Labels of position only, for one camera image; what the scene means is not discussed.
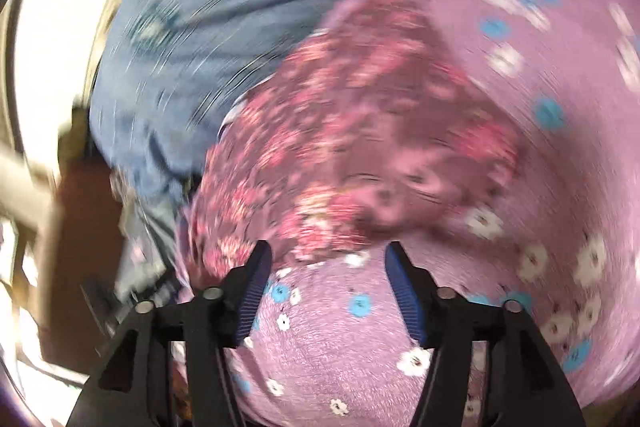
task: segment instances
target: blue fabric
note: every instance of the blue fabric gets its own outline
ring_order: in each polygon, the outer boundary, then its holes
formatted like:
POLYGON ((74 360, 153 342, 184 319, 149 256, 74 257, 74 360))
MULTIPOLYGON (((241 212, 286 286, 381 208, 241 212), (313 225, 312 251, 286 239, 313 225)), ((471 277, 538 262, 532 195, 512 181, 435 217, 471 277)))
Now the blue fabric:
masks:
POLYGON ((123 0, 90 126, 140 197, 182 200, 234 100, 273 73, 335 0, 123 0))

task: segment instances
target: blue bedsheet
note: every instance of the blue bedsheet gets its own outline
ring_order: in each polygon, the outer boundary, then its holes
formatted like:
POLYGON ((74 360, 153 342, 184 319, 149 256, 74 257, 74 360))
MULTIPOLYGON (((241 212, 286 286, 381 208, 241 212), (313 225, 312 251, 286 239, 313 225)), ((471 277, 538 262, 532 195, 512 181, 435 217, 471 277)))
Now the blue bedsheet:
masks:
POLYGON ((92 96, 107 161, 148 199, 183 197, 234 100, 335 0, 123 0, 92 96))

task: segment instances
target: white floor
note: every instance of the white floor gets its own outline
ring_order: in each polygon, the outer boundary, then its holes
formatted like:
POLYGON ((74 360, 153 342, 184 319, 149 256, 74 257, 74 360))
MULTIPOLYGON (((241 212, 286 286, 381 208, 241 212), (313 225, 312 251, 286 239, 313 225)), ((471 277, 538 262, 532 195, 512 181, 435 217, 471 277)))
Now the white floor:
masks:
POLYGON ((15 49, 18 121, 26 157, 58 174, 58 130, 82 94, 105 0, 23 0, 15 49))

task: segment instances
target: ribbed blue pad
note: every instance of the ribbed blue pad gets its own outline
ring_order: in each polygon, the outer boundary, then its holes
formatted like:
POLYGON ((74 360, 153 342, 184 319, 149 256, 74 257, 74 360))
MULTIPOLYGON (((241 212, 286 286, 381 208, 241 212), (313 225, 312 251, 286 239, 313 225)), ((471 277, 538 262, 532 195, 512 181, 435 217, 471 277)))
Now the ribbed blue pad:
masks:
POLYGON ((385 250, 385 270, 409 336, 423 345, 427 341, 424 310, 392 245, 388 245, 385 250))
POLYGON ((267 285, 271 273, 271 249, 264 244, 260 248, 257 269, 254 270, 251 279, 247 281, 246 291, 238 308, 238 327, 236 328, 236 343, 242 343, 251 333, 254 325, 255 314, 264 294, 264 287, 267 285))

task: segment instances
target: metal screw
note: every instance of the metal screw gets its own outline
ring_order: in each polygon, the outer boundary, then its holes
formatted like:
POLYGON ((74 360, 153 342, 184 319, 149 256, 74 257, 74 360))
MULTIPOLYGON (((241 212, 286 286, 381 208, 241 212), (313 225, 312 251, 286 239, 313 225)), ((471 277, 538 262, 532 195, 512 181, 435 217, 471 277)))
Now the metal screw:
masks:
POLYGON ((217 287, 207 288, 202 292, 202 296, 206 298, 207 301, 214 301, 222 297, 222 290, 217 287))
POLYGON ((155 307, 155 304, 153 304, 153 302, 151 301, 142 301, 136 304, 136 311, 140 314, 148 313, 155 307))
POLYGON ((522 311, 522 304, 518 301, 509 300, 504 303, 504 309, 510 311, 511 313, 520 313, 522 311))
POLYGON ((453 288, 449 288, 448 286, 443 286, 442 288, 438 288, 438 297, 441 299, 452 299, 456 296, 456 291, 453 288))

